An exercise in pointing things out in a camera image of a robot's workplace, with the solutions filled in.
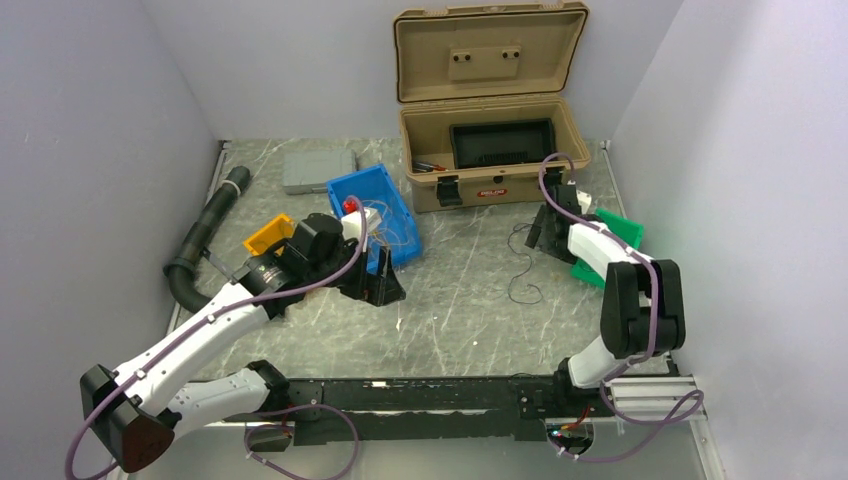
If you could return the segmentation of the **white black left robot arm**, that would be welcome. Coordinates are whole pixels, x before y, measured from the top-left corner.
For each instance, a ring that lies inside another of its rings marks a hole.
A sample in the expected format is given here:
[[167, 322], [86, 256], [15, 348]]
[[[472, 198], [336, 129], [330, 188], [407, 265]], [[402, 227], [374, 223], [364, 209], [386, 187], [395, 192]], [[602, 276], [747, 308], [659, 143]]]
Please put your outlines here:
[[342, 218], [309, 215], [250, 257], [153, 347], [113, 369], [87, 371], [80, 379], [86, 426], [116, 466], [138, 472], [195, 429], [238, 414], [272, 420], [291, 406], [289, 380], [266, 360], [215, 381], [193, 380], [224, 348], [317, 288], [335, 288], [373, 306], [404, 299], [389, 247], [379, 246], [376, 270], [368, 270], [368, 249], [381, 222], [374, 207], [356, 207]]

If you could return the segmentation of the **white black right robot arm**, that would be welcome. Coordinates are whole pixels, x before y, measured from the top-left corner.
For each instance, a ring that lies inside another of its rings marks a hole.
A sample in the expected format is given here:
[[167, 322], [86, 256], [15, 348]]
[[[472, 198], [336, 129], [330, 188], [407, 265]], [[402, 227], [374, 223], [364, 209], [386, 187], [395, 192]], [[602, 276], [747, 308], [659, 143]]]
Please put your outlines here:
[[589, 388], [683, 346], [680, 269], [640, 253], [599, 217], [584, 215], [575, 186], [549, 185], [544, 196], [525, 245], [568, 264], [584, 262], [604, 282], [600, 334], [561, 364], [568, 377], [550, 391], [555, 409], [574, 415], [588, 404]]

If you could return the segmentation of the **blue plastic bin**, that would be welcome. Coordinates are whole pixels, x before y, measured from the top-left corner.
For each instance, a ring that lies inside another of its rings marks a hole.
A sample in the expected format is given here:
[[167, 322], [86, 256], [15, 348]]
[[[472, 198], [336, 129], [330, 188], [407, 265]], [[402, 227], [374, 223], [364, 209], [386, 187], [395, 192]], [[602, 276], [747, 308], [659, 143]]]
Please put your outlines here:
[[365, 207], [374, 207], [382, 215], [382, 223], [368, 242], [369, 273], [378, 266], [379, 248], [391, 249], [392, 263], [402, 266], [422, 254], [422, 242], [412, 213], [402, 199], [383, 164], [377, 164], [326, 183], [327, 195], [334, 214], [341, 218], [347, 211], [344, 202], [356, 196]]

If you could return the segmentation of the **green plastic bin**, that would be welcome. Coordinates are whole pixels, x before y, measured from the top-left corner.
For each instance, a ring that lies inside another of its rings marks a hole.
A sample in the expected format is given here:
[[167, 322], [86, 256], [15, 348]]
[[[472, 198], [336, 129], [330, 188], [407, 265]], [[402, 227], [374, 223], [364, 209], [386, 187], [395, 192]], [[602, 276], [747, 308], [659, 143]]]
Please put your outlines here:
[[[594, 215], [599, 221], [605, 223], [612, 233], [618, 236], [630, 247], [638, 249], [641, 246], [644, 235], [643, 225], [602, 208], [597, 208]], [[600, 289], [605, 288], [605, 280], [584, 260], [578, 260], [572, 266], [570, 273], [571, 276], [577, 280]]]

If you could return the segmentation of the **black tray in toolbox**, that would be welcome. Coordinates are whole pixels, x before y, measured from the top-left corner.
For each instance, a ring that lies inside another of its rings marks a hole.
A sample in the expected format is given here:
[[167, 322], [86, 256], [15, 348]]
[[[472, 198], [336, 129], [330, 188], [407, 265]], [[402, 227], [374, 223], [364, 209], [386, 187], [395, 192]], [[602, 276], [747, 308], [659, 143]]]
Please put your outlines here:
[[550, 118], [451, 125], [458, 169], [541, 162], [556, 148]]

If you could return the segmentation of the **tools inside toolbox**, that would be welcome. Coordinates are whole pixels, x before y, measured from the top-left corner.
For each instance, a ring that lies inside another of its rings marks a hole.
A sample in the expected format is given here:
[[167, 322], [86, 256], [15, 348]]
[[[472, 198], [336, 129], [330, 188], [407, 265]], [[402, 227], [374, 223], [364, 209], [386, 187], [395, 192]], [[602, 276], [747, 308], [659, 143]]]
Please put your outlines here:
[[442, 165], [416, 160], [413, 160], [411, 162], [411, 168], [413, 173], [432, 173], [447, 171], [447, 168]]

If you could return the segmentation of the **yellow plastic bin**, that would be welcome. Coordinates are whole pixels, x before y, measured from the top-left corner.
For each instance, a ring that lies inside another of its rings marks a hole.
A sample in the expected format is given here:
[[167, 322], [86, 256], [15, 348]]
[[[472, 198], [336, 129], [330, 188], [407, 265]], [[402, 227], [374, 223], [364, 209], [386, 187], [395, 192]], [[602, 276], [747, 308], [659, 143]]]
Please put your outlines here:
[[296, 224], [295, 220], [281, 213], [244, 240], [243, 246], [251, 255], [261, 255], [278, 241], [291, 237]]

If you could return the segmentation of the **grey plastic case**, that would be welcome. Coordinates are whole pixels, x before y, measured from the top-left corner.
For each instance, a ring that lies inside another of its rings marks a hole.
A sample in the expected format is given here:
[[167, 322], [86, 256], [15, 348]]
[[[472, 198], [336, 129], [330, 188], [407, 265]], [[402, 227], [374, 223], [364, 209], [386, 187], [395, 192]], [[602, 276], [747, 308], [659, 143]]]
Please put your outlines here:
[[283, 156], [282, 189], [287, 195], [326, 193], [326, 183], [355, 172], [352, 149], [307, 150]]

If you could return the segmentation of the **tan open toolbox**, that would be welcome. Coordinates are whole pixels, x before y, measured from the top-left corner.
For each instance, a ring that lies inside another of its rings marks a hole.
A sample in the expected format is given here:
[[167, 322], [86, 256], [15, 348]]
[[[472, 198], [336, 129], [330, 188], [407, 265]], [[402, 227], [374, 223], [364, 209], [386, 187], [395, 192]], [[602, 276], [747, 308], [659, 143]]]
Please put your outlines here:
[[[541, 197], [591, 156], [564, 98], [590, 10], [580, 1], [409, 9], [393, 22], [403, 163], [419, 213]], [[550, 118], [556, 148], [541, 162], [458, 169], [451, 125]], [[413, 173], [413, 160], [444, 172]]]

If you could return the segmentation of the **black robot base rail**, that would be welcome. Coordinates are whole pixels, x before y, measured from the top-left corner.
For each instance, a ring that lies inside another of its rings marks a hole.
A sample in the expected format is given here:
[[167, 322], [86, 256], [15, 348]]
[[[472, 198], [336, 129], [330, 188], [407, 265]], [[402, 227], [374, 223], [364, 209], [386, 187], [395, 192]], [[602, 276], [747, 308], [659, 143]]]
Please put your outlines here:
[[297, 446], [348, 440], [507, 437], [543, 441], [548, 430], [582, 427], [613, 414], [596, 388], [578, 389], [565, 374], [293, 379], [283, 414], [276, 401], [227, 421], [285, 421]]

